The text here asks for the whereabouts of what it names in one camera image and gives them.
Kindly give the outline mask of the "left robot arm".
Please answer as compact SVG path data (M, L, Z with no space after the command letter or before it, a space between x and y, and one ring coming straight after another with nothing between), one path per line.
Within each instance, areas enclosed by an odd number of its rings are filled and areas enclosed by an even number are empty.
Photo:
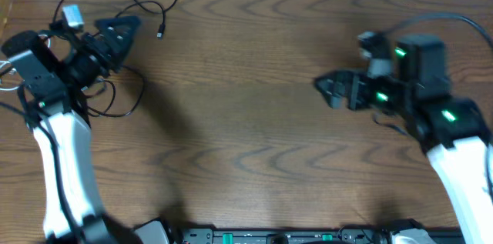
M48 243L140 243L132 230L110 217L99 195L90 152L92 129L85 89L118 72L140 25L136 16L97 20L96 36L77 36L59 21L74 52L61 61L34 31L20 32L2 52L22 77L21 115L42 153Z

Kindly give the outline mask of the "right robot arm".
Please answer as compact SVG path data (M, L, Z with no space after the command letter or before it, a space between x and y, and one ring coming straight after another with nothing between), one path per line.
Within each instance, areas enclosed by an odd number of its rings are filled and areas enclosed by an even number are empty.
M365 32L367 70L336 70L314 79L332 108L399 115L438 174L466 243L492 241L492 132L477 104L451 93L446 46L436 35L410 34L390 45Z

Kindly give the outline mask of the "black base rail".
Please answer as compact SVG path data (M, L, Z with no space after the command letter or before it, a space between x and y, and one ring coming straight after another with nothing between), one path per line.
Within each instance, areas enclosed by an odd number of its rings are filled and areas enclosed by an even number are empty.
M464 243L458 229L427 230L413 219L372 226L345 225L329 229L219 229L212 225L171 226L153 219L134 229L144 243L174 244L304 244L304 243Z

